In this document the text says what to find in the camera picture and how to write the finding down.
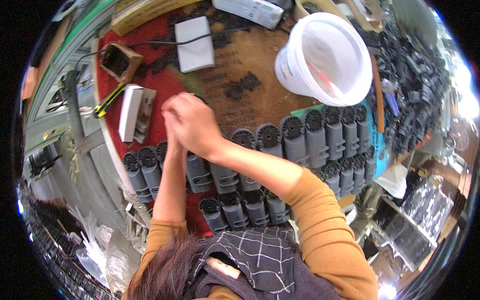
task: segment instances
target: white box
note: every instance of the white box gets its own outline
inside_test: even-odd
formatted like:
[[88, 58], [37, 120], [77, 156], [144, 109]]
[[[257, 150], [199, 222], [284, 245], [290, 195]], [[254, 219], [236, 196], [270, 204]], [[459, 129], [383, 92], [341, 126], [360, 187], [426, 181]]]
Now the white box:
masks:
[[[186, 42], [210, 33], [207, 17], [198, 17], [175, 24], [177, 42]], [[215, 67], [215, 55], [211, 36], [177, 46], [180, 71], [188, 73], [208, 67]]]
[[123, 94], [120, 112], [119, 134], [122, 142], [133, 142], [138, 108], [144, 94], [144, 88], [137, 84], [127, 84]]

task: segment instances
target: woman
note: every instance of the woman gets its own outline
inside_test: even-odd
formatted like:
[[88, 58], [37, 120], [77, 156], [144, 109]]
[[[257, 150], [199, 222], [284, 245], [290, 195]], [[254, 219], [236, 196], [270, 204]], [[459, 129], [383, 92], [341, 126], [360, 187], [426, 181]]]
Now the woman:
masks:
[[[308, 169], [224, 139], [213, 111], [181, 93], [163, 116], [168, 149], [141, 265], [122, 299], [377, 299], [333, 192]], [[259, 182], [293, 209], [287, 227], [221, 232], [196, 241], [185, 221], [186, 152]]]

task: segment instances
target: white plastic bucket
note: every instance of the white plastic bucket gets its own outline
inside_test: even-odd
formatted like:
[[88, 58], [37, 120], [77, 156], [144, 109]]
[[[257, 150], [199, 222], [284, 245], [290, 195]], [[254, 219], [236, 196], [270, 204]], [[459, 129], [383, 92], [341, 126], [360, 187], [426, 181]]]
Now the white plastic bucket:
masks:
[[[306, 58], [342, 91], [344, 98], [333, 96], [318, 76], [315, 80]], [[372, 61], [350, 24], [336, 15], [317, 12], [293, 26], [288, 42], [275, 58], [275, 74], [292, 93], [331, 106], [350, 106], [362, 101], [370, 89]]]

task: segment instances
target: dark hair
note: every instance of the dark hair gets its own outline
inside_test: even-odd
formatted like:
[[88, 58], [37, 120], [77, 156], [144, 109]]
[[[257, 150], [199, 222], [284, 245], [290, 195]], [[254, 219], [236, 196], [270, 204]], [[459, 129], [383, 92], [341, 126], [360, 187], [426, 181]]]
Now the dark hair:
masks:
[[193, 233], [172, 230], [168, 244], [157, 250], [141, 274], [140, 270], [133, 274], [127, 299], [183, 299], [197, 250], [197, 238]]

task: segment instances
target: yellow utility knife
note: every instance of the yellow utility knife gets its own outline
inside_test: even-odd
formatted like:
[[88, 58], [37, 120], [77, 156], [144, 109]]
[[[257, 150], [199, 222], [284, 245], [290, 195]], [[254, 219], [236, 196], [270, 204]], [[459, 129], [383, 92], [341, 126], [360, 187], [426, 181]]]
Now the yellow utility knife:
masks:
[[93, 116], [97, 119], [105, 116], [107, 111], [113, 106], [115, 101], [123, 94], [125, 91], [125, 84], [119, 83], [117, 87], [111, 91], [105, 99], [103, 99], [93, 110]]

